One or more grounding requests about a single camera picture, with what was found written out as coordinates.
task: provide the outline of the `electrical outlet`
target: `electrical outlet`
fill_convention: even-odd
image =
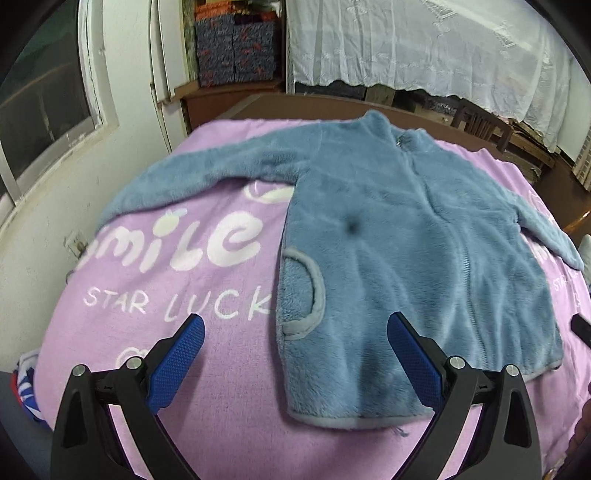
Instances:
[[[74,254],[76,258],[80,258],[88,247],[88,241],[80,232],[72,232],[64,241],[64,247]]]

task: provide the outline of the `blue gripper pad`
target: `blue gripper pad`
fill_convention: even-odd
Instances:
[[[150,378],[146,403],[152,414],[173,401],[189,367],[203,346],[205,324],[197,315],[184,330]]]
[[[396,313],[388,319],[388,342],[398,357],[418,399],[435,413],[443,408],[441,375],[421,345],[408,331]]]

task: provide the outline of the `jacket sleeve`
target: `jacket sleeve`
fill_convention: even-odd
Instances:
[[[236,144],[169,155],[115,196],[97,231],[119,215],[179,202],[231,177],[295,184],[320,149],[321,128],[318,123],[286,128]]]
[[[553,225],[544,215],[530,206],[521,196],[506,191],[509,202],[517,210],[517,222],[522,228],[530,231],[542,244],[554,254],[562,257],[564,262],[577,270],[584,269],[584,263],[569,236]]]

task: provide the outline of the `shelf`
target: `shelf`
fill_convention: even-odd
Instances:
[[[181,85],[180,87],[176,87],[174,89],[174,97],[171,98],[170,101],[175,102],[182,98],[195,98],[207,95],[218,95],[220,93],[244,92],[248,90],[283,91],[282,84],[282,79],[273,79],[264,82],[228,83],[227,85],[218,85],[215,87],[200,87],[199,82],[194,80],[185,85]]]

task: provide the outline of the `colorful cloth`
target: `colorful cloth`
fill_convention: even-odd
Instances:
[[[33,391],[33,378],[39,349],[21,355],[17,363],[17,369],[12,374],[12,391],[22,406],[27,416],[44,426],[48,426],[35,399]]]

